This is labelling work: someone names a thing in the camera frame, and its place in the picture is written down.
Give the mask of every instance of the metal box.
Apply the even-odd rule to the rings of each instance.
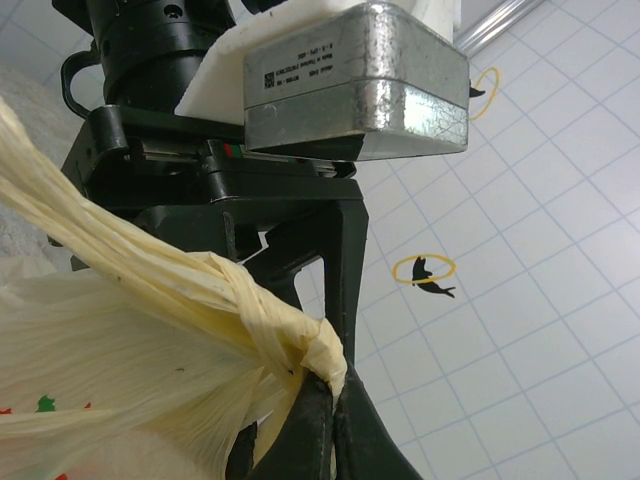
[[[469,63],[400,7],[366,2],[249,52],[247,148],[331,160],[461,152]]]

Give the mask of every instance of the black metal frame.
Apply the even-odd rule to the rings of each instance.
[[[252,11],[282,1],[244,0]],[[206,49],[232,25],[225,0],[205,3],[53,0],[95,36],[92,50],[72,56],[62,69],[63,97],[86,118],[63,172],[86,198],[170,244],[246,260],[256,282],[297,308],[296,274],[324,260],[325,312],[349,365],[337,409],[328,387],[309,373],[255,468],[257,427],[239,434],[228,480],[328,479],[332,444],[341,480],[418,479],[353,368],[368,225],[362,193],[350,178],[353,164],[335,163],[335,175],[327,178],[309,161],[234,158],[225,144],[242,145],[242,127],[172,114]],[[98,60],[110,105],[88,112],[73,100],[70,84],[80,68]],[[267,232],[265,249],[260,231]],[[82,268],[77,260],[74,265]]]

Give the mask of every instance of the label sticker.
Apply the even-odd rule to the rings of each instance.
[[[327,41],[299,52],[295,59],[286,62],[264,75],[264,89],[282,87],[311,78],[326,76],[334,68],[333,42]]]

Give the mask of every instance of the cat silhouette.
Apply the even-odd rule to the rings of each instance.
[[[471,86],[471,80],[469,80],[469,98],[481,97],[485,93],[487,93],[485,90],[478,90],[476,88],[473,88]]]
[[[416,258],[416,261],[413,263],[413,272],[412,272],[413,276],[411,280],[415,282],[418,280],[426,280],[427,278],[431,278],[433,276],[433,272],[425,270],[424,267],[426,263],[427,263],[427,260],[425,258],[423,257]],[[451,290],[455,290],[456,287],[440,288],[440,286],[436,282],[413,283],[412,285],[414,287],[415,286],[419,287],[425,292],[436,293],[436,294],[441,293],[448,297],[456,298],[455,295],[451,293]]]

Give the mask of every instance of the white plastic bag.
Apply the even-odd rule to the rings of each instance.
[[[2,99],[0,200],[92,267],[0,262],[0,478],[223,479],[238,432],[273,412],[256,460],[270,447],[305,369],[340,394],[326,320],[83,198]]]

